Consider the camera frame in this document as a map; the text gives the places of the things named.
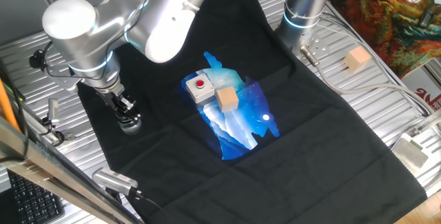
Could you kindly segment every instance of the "black cloth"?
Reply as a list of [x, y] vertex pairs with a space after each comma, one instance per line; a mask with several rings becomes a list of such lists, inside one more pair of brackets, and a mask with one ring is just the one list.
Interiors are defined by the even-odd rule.
[[[205, 51], [259, 82], [279, 138], [256, 136], [250, 153], [221, 160], [216, 136], [179, 94], [184, 77], [209, 67]], [[205, 0], [168, 63], [129, 45], [116, 53], [140, 133], [125, 135], [92, 88], [79, 95], [110, 167], [136, 179], [169, 223], [393, 223], [426, 198], [347, 103], [284, 49], [257, 0]], [[130, 203], [143, 220], [163, 222], [153, 205]]]

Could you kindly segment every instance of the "blue printed graphic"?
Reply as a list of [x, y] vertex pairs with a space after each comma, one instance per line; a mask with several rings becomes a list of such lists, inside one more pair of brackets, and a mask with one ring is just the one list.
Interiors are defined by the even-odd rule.
[[205, 73], [215, 90], [233, 86], [239, 98], [238, 108], [222, 113], [217, 100], [198, 108], [205, 122], [218, 137], [223, 153], [222, 159], [236, 159], [257, 146], [252, 134], [264, 137], [267, 130], [279, 137], [274, 116], [269, 112], [268, 102], [259, 84], [250, 78], [243, 82], [235, 70], [222, 68], [222, 63], [208, 52], [204, 53], [211, 68], [199, 70], [181, 81], [185, 82]]

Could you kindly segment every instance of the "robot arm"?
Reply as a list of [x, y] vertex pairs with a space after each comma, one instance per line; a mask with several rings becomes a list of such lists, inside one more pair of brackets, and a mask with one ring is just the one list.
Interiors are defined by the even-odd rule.
[[156, 63], [181, 50], [204, 0], [104, 0], [94, 7], [86, 0], [55, 1], [43, 15], [43, 29], [70, 69], [93, 87], [116, 111], [128, 134], [141, 126], [134, 100], [119, 80], [113, 49], [132, 44]]
[[276, 33], [293, 53], [300, 57], [300, 48], [308, 46], [325, 7], [326, 0], [286, 0], [283, 19]]

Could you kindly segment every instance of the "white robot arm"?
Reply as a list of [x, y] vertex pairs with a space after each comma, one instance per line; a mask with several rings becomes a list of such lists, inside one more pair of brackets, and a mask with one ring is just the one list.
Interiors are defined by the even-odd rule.
[[43, 29], [75, 76], [93, 87], [116, 111], [123, 131], [133, 134], [140, 115], [120, 83], [112, 50], [130, 43], [153, 62], [169, 61], [181, 50], [203, 1], [104, 0], [94, 7], [86, 0], [58, 0], [45, 11]]

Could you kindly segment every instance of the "red button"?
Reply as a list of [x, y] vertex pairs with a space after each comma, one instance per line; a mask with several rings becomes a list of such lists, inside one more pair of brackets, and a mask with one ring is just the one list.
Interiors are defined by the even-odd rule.
[[196, 82], [196, 86], [197, 86], [198, 88], [202, 88], [202, 87], [204, 87], [204, 81], [202, 81], [202, 80], [198, 80], [198, 81]]

